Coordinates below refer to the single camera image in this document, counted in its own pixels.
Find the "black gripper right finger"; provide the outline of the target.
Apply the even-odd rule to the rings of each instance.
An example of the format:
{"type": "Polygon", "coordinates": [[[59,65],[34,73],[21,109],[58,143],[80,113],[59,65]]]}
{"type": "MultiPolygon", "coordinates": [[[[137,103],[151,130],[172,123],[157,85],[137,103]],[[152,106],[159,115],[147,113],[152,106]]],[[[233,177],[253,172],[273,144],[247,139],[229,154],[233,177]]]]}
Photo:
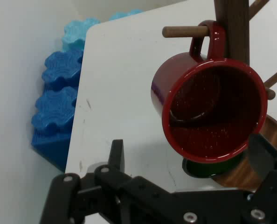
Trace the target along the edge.
{"type": "Polygon", "coordinates": [[[262,135],[252,134],[247,155],[263,181],[242,210],[242,223],[277,224],[277,149],[262,135]]]}

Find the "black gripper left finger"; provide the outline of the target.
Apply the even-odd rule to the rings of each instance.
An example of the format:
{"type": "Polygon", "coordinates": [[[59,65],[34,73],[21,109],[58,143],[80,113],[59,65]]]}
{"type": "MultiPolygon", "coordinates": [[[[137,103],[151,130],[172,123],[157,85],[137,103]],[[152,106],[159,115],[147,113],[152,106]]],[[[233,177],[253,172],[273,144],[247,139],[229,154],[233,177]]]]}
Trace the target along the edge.
{"type": "Polygon", "coordinates": [[[111,224],[170,224],[161,197],[168,193],[142,177],[124,173],[123,140],[113,140],[108,162],[87,173],[54,178],[44,205],[41,224],[83,224],[100,214],[111,224]]]}

